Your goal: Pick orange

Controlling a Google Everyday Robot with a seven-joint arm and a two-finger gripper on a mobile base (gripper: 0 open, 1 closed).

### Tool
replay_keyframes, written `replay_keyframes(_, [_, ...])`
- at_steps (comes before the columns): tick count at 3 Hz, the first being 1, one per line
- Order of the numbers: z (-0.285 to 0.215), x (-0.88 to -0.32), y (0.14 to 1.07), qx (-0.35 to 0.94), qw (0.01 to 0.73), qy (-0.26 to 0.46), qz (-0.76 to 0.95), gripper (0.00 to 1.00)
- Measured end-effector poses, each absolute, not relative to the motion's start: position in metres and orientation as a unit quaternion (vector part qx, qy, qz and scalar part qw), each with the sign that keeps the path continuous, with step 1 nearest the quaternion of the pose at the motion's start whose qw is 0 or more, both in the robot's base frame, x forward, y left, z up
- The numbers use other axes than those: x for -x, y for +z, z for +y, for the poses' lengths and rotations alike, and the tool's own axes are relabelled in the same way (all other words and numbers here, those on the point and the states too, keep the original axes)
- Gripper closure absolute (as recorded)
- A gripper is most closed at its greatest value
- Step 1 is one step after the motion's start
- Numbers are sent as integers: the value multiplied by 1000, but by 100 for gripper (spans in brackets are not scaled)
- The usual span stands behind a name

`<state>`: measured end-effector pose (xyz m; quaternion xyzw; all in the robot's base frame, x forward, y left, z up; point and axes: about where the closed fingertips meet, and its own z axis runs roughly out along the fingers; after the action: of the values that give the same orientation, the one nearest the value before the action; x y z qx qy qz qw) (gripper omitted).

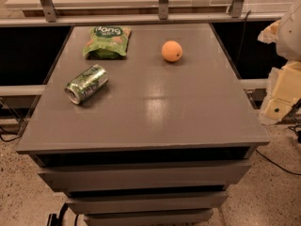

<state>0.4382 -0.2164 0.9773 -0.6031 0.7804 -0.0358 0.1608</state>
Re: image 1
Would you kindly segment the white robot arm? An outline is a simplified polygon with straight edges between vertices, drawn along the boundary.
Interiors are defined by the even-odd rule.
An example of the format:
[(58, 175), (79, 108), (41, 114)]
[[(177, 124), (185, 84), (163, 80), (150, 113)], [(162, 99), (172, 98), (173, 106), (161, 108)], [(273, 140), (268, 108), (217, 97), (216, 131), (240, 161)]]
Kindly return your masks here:
[(268, 76), (267, 95), (261, 105), (259, 120), (270, 125), (280, 122), (301, 100), (301, 4), (295, 2), (284, 16), (268, 25), (258, 41), (274, 43), (277, 54), (287, 63), (273, 68)]

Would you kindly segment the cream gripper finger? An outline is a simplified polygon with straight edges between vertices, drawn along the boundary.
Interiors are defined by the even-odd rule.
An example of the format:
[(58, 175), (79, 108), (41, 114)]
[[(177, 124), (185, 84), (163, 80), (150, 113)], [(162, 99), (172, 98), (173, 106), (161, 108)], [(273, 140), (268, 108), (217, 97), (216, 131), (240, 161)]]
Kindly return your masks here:
[(281, 69), (272, 68), (267, 79), (259, 120), (264, 125), (284, 119), (301, 100), (301, 63), (289, 61)]
[(277, 20), (263, 29), (258, 36), (258, 41), (263, 43), (276, 43), (277, 42), (277, 31), (280, 24), (280, 20)]

